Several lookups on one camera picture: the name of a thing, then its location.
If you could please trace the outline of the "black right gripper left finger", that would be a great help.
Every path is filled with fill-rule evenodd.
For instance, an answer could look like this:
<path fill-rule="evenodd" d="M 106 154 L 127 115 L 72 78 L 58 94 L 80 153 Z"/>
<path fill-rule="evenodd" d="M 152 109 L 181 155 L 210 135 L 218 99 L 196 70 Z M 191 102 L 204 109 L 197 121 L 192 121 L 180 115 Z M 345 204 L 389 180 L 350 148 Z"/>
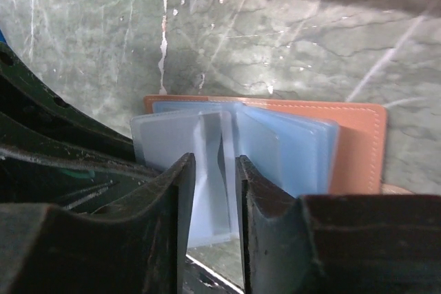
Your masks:
<path fill-rule="evenodd" d="M 181 293 L 195 172 L 184 154 L 92 215 L 1 205 L 1 292 Z"/>

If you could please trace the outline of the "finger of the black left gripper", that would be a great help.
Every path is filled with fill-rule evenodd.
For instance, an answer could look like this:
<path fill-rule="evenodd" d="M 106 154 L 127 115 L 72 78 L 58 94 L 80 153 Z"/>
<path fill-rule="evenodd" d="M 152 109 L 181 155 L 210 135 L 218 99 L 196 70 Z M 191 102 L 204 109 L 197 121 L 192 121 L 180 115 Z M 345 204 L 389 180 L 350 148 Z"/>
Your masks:
<path fill-rule="evenodd" d="M 1 113 L 48 138 L 134 161 L 130 138 L 65 102 L 1 43 Z"/>
<path fill-rule="evenodd" d="M 159 171 L 62 143 L 1 115 L 1 202 L 52 203 L 92 213 Z"/>

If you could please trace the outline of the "tan leather card holder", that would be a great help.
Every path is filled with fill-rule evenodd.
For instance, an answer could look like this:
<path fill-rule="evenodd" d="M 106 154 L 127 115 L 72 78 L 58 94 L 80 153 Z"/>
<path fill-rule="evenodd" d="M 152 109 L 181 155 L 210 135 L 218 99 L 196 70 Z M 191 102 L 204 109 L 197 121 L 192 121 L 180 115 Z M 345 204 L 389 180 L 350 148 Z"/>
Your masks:
<path fill-rule="evenodd" d="M 402 194 L 382 182 L 387 110 L 372 103 L 151 95 L 130 123 L 136 160 L 167 169 L 196 158 L 189 247 L 239 236 L 235 159 L 292 196 Z"/>

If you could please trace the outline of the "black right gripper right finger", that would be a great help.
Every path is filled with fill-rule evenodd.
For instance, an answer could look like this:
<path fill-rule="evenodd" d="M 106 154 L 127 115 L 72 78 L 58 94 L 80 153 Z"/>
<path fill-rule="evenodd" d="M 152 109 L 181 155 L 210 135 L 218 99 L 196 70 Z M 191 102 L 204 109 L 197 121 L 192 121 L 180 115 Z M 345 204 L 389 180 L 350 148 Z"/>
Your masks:
<path fill-rule="evenodd" d="M 236 159 L 246 293 L 439 293 L 440 197 L 304 195 Z"/>

